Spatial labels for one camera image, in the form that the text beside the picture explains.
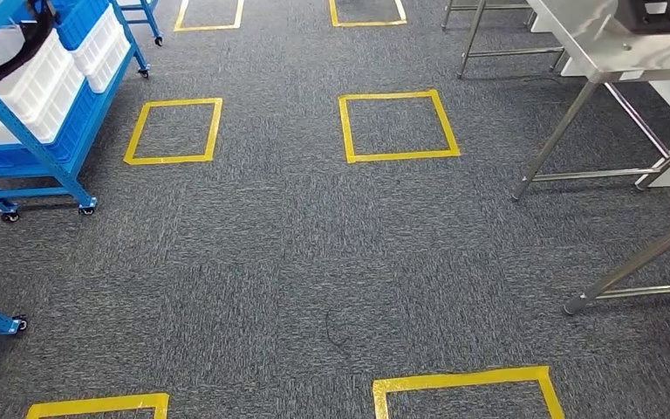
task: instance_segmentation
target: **white plastic bin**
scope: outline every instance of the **white plastic bin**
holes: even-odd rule
[[[125,33],[122,31],[114,36],[112,47],[106,52],[104,58],[85,74],[88,85],[94,93],[103,93],[109,87],[109,82],[119,70],[127,52],[129,52],[129,41],[126,40]]]
[[[40,142],[50,143],[84,79],[53,31],[34,58],[0,82],[0,98]],[[18,143],[0,121],[0,145]]]
[[[91,90],[102,93],[119,70],[129,47],[124,27],[117,20],[110,4],[72,54],[76,65],[88,79]]]

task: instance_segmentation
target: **metal stand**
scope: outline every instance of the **metal stand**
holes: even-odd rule
[[[478,6],[473,6],[470,4],[457,4],[454,5],[454,0],[448,0],[448,6],[446,6],[446,13],[443,15],[443,23],[441,24],[441,29],[444,31],[448,26],[448,18],[450,17],[451,11],[470,11],[477,10]],[[484,7],[485,10],[532,10],[528,4],[486,4]],[[531,11],[528,19],[525,21],[525,26],[532,26],[533,22],[536,20],[536,12]]]
[[[606,277],[600,279],[587,288],[577,297],[570,299],[564,304],[564,311],[567,314],[576,314],[587,304],[595,299],[619,299],[639,295],[653,295],[670,293],[670,285],[646,286],[640,288],[628,288],[624,290],[610,290],[620,280],[634,273],[644,265],[648,264],[656,257],[670,249],[670,232],[664,237],[659,238],[644,250],[634,254],[627,262],[618,269],[612,271]]]
[[[628,115],[635,121],[636,125],[639,126],[641,131],[646,135],[646,138],[651,141],[651,143],[656,147],[657,150],[664,157],[664,160],[651,166],[650,168],[624,168],[616,170],[597,170],[591,172],[571,172],[571,173],[562,173],[562,174],[550,174],[550,175],[538,175],[538,171],[543,166],[545,161],[548,159],[548,156],[556,148],[556,145],[561,140],[561,137],[568,129],[569,125],[577,117],[577,114],[581,110],[585,102],[591,97],[594,91],[597,89],[599,84],[592,83],[587,81],[585,86],[582,88],[582,91],[579,93],[577,98],[569,107],[569,110],[566,112],[566,115],[561,119],[556,129],[553,131],[553,134],[550,135],[549,139],[546,141],[544,147],[541,149],[541,152],[538,156],[530,163],[528,168],[525,171],[525,175],[517,184],[515,192],[512,194],[512,197],[519,201],[525,191],[530,186],[531,182],[549,182],[549,181],[567,181],[567,180],[577,180],[577,179],[593,179],[600,177],[615,177],[615,176],[629,176],[629,175],[648,175],[644,182],[639,185],[639,188],[643,189],[647,187],[651,182],[656,180],[656,178],[663,173],[670,166],[670,150],[661,142],[659,137],[653,133],[651,128],[643,121],[640,115],[633,109],[631,104],[620,94],[620,91],[610,83],[605,83],[605,87],[610,91],[612,97],[626,110]]]
[[[487,4],[487,0],[479,0],[479,3],[476,6],[469,5],[453,5],[454,0],[448,0],[448,6],[446,6],[446,14],[443,17],[443,23],[441,28],[445,31],[446,26],[448,25],[448,18],[450,17],[450,12],[453,10],[476,10],[474,14],[474,20],[471,23],[471,29],[468,32],[468,42],[466,48],[464,49],[463,54],[461,54],[461,65],[458,69],[458,78],[463,77],[463,73],[466,70],[466,64],[468,64],[468,59],[473,57],[506,57],[510,55],[532,55],[532,54],[547,54],[547,53],[557,53],[558,56],[554,64],[550,67],[551,70],[555,70],[558,66],[558,63],[561,62],[561,59],[564,56],[564,48],[561,46],[550,47],[550,48],[523,48],[518,50],[503,50],[503,51],[481,51],[481,52],[472,52],[471,48],[474,46],[474,40],[476,39],[476,33],[479,31],[479,23],[482,21],[482,16],[484,15],[485,10],[531,10],[528,19],[525,21],[525,26],[530,26],[535,21],[537,14],[528,4]]]
[[[140,0],[139,4],[129,4],[120,6],[122,11],[135,11],[141,10],[145,13],[144,19],[134,19],[127,20],[128,24],[149,24],[150,30],[153,31],[153,36],[155,36],[155,44],[158,46],[163,46],[163,32],[158,27],[157,22],[155,22],[155,6],[158,5],[159,0],[153,0],[152,3],[148,4],[147,0]]]

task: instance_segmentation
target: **yellow floor marking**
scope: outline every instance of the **yellow floor marking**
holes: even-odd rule
[[[101,399],[33,404],[29,412],[27,412],[27,419],[148,408],[154,408],[153,419],[166,419],[166,415],[168,414],[168,394],[123,395]]]
[[[135,157],[134,152],[137,150],[137,143],[142,136],[142,128],[145,127],[147,114],[153,107],[160,106],[189,106],[189,105],[214,105],[212,109],[212,123],[209,126],[209,133],[207,134],[207,145],[204,147],[203,155],[173,155],[169,157]],[[217,130],[219,130],[219,119],[222,114],[222,98],[207,98],[207,99],[180,99],[180,100],[155,100],[145,103],[140,111],[140,117],[134,125],[132,137],[127,145],[125,152],[125,162],[131,165],[141,164],[164,164],[164,163],[185,163],[192,161],[211,161],[215,153],[215,143],[217,138]]]
[[[390,99],[414,99],[430,98],[435,106],[435,112],[438,114],[438,120],[441,122],[443,133],[446,136],[448,149],[429,150],[429,151],[411,151],[406,153],[383,153],[375,155],[356,155],[353,147],[353,138],[351,131],[351,119],[348,116],[348,100],[390,100]],[[441,98],[438,91],[427,90],[425,92],[405,92],[405,93],[370,93],[370,94],[344,94],[338,98],[340,105],[340,122],[343,125],[343,142],[345,143],[345,159],[349,163],[358,161],[386,161],[386,160],[409,160],[409,159],[434,159],[436,157],[456,157],[461,155],[458,144],[455,142],[453,130],[448,123],[446,111],[443,109]]]
[[[330,20],[332,26],[338,28],[352,28],[355,26],[394,26],[396,24],[405,24],[407,22],[407,14],[404,11],[404,6],[401,0],[394,0],[397,4],[397,11],[400,13],[400,20],[392,22],[340,22],[338,20],[338,9],[335,6],[335,0],[330,0]]]
[[[175,19],[174,32],[183,31],[218,31],[220,29],[240,29],[240,23],[243,21],[243,3],[245,0],[237,0],[237,10],[235,12],[235,22],[233,24],[215,24],[211,26],[183,26],[183,18],[186,16],[188,0],[181,0],[181,8],[178,10],[178,17]]]
[[[463,386],[498,384],[501,382],[538,381],[551,419],[563,419],[561,403],[550,382],[548,366],[495,369],[481,373],[416,375],[373,381],[373,406],[376,419],[389,419],[386,394],[400,391],[428,390]]]

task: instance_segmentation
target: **plastic crate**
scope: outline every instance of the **plastic crate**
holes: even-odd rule
[[[95,72],[100,62],[106,59],[107,53],[117,42],[118,34],[124,37],[124,28],[114,15],[114,8],[108,6],[81,45],[71,51],[76,65],[84,75]]]
[[[53,32],[39,52],[0,81],[0,98],[42,143],[50,143],[84,82]],[[0,121],[0,146],[19,140]]]
[[[59,163],[68,162],[78,146],[85,125],[88,123],[86,115],[90,114],[98,100],[98,94],[91,91],[88,81],[84,80],[80,87],[67,118],[55,137],[55,141],[45,145]],[[0,168],[36,164],[38,160],[22,144],[0,146]]]
[[[53,2],[58,11],[60,42],[69,51],[79,48],[85,37],[109,6],[108,0],[61,0]]]

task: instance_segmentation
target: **stainless steel table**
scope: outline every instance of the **stainless steel table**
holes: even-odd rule
[[[670,80],[670,34],[636,35],[628,32],[612,17],[617,9],[617,0],[526,1],[537,13],[538,18],[543,19],[549,25],[550,31],[561,43],[566,53],[578,63],[587,78],[587,83],[546,141],[541,152],[528,166],[512,196],[519,200],[531,182],[623,175],[647,175],[647,178],[638,185],[639,188],[646,188],[658,174],[670,166],[670,150],[612,83]],[[486,4],[486,0],[480,0],[477,16],[479,16],[482,4]],[[477,19],[475,19],[475,26],[478,26]],[[604,85],[633,118],[664,157],[663,161],[650,168],[538,175],[538,170],[574,121],[579,110],[600,85]]]
[[[567,314],[575,314],[588,303],[595,299],[619,299],[623,297],[633,297],[638,295],[651,295],[670,293],[670,285],[646,286],[640,288],[628,288],[612,290],[619,281],[648,264],[660,254],[670,249],[670,232],[664,237],[659,238],[648,247],[633,255],[627,262],[618,269],[609,273],[606,277],[600,279],[594,285],[587,288],[578,296],[570,299],[564,305],[564,311]]]

